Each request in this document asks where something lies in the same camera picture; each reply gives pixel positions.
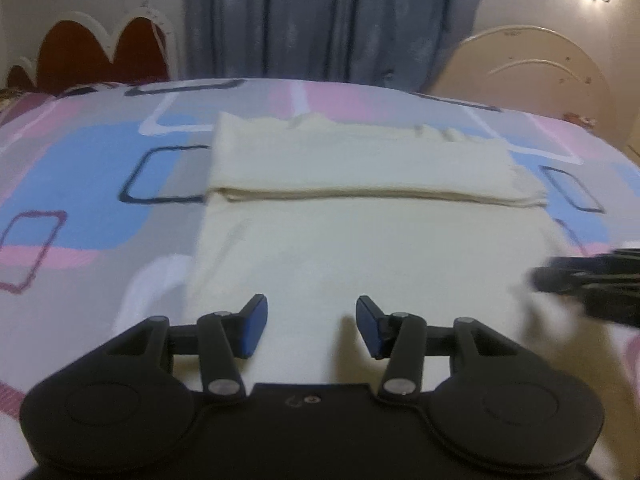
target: cream cloth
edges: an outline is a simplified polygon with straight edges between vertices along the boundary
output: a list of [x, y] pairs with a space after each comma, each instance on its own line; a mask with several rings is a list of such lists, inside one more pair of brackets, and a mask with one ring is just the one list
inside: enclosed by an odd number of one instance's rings
[[430, 126], [337, 124], [308, 114], [248, 121], [222, 113], [210, 192], [230, 200], [396, 196], [544, 205], [544, 186], [505, 142]]

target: metal pivot screw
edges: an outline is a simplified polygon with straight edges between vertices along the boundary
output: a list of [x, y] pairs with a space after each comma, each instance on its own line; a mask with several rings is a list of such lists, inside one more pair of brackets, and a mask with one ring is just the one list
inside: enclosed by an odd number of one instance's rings
[[230, 396], [240, 391], [240, 384], [233, 379], [216, 379], [207, 385], [207, 390], [212, 394]]
[[409, 395], [415, 391], [415, 383], [409, 379], [389, 379], [382, 387], [394, 395]]

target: patterned bedsheet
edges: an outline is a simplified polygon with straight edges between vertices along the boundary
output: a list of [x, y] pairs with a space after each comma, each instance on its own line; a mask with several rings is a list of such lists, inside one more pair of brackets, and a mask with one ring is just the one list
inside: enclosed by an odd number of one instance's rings
[[[219, 112], [501, 137], [577, 254], [640, 240], [640, 172], [574, 124], [382, 88], [197, 80], [58, 100], [0, 126], [0, 478], [33, 464], [24, 393], [151, 314], [180, 323]], [[609, 335], [636, 391], [640, 332]]]

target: red headboard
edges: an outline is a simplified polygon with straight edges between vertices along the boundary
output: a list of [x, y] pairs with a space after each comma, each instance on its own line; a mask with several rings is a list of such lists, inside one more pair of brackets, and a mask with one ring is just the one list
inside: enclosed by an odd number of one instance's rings
[[169, 80], [171, 71], [167, 63], [165, 32], [144, 16], [133, 17], [121, 30], [113, 39], [104, 40], [108, 38], [106, 33], [98, 34], [103, 41], [113, 42], [107, 45], [107, 51], [110, 49], [111, 52], [106, 52], [104, 43], [84, 24], [60, 20], [40, 45], [36, 81], [31, 80], [22, 66], [14, 64], [7, 76], [7, 86], [59, 94], [78, 84], [141, 84]]

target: curtain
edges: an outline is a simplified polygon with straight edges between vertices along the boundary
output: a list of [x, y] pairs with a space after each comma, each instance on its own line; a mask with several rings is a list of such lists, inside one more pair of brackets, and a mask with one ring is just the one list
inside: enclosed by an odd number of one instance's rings
[[189, 76], [417, 90], [472, 30], [480, 0], [186, 0]]

